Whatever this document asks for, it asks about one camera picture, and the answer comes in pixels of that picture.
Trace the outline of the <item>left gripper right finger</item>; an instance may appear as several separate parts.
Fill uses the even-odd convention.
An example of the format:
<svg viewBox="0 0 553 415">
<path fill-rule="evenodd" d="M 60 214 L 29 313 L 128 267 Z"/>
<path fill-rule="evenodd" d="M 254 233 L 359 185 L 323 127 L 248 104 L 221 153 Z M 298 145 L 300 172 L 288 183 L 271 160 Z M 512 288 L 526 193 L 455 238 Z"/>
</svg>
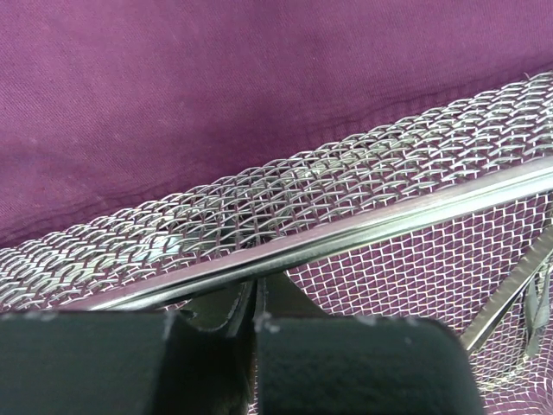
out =
<svg viewBox="0 0 553 415">
<path fill-rule="evenodd" d="M 326 313 L 285 272 L 257 281 L 255 318 L 327 318 Z"/>
</svg>

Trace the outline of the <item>metal mesh instrument tray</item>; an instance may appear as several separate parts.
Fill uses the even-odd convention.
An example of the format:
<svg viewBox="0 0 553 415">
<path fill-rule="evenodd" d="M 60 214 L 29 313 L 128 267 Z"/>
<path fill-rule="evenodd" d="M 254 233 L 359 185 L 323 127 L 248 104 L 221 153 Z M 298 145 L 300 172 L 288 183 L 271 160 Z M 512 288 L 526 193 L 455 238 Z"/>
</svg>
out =
<svg viewBox="0 0 553 415">
<path fill-rule="evenodd" d="M 1 308 L 51 309 L 552 152 L 541 73 L 1 252 Z M 430 316 L 457 331 L 552 222 L 545 191 L 292 269 L 337 315 Z"/>
</svg>

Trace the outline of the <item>purple surgical wrap cloth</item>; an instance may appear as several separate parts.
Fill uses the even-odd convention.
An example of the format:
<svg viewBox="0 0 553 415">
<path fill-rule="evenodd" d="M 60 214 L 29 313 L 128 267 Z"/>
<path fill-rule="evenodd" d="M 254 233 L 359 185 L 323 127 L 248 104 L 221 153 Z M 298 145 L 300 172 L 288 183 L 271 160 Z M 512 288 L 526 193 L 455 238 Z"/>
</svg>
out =
<svg viewBox="0 0 553 415">
<path fill-rule="evenodd" d="M 549 1 L 4 1 L 1 252 L 541 73 Z M 224 337 L 181 314 L 545 191 L 552 152 L 51 309 L 1 308 L 1 411 L 549 414 L 552 256 L 533 357 L 525 294 L 472 354 L 474 318 L 457 331 L 415 314 L 255 318 L 254 304 Z"/>
</svg>

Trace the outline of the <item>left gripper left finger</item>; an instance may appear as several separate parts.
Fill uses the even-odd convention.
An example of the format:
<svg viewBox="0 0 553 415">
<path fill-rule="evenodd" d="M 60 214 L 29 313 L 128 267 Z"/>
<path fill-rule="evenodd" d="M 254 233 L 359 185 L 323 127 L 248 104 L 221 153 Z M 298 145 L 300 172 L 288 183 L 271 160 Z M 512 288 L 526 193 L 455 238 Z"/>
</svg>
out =
<svg viewBox="0 0 553 415">
<path fill-rule="evenodd" d="M 236 337 L 251 320 L 255 283 L 241 283 L 191 299 L 181 308 L 187 323 L 200 332 Z"/>
</svg>

